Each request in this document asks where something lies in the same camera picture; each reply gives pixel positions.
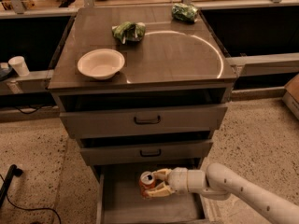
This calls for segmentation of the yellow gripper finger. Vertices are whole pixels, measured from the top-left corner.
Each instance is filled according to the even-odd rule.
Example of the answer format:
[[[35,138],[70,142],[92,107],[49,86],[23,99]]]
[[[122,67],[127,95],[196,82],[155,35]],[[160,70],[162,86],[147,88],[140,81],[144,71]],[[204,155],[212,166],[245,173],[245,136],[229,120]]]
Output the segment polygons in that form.
[[[160,183],[158,186],[152,189],[146,189],[144,191],[144,196],[146,198],[162,198],[170,196],[174,193],[169,185],[166,185],[164,182]]]
[[[171,172],[172,172],[171,169],[164,168],[157,171],[153,171],[152,174],[158,180],[167,181],[168,176]]]

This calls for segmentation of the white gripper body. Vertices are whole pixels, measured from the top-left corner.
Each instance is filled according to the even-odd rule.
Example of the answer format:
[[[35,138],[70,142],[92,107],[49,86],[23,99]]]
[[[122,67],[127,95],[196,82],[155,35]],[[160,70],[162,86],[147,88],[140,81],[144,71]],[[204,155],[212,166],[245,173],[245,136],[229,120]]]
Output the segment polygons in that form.
[[[167,184],[170,190],[176,194],[188,192],[188,169],[175,168],[167,175]]]

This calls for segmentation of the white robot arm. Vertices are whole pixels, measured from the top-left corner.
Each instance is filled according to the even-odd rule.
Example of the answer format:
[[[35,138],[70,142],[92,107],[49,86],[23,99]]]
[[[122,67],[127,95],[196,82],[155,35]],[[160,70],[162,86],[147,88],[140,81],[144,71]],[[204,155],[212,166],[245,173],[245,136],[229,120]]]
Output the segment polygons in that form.
[[[241,199],[272,224],[299,224],[299,206],[263,189],[220,163],[206,171],[176,167],[146,171],[139,178],[146,198],[196,193],[212,200],[226,200],[230,194]]]

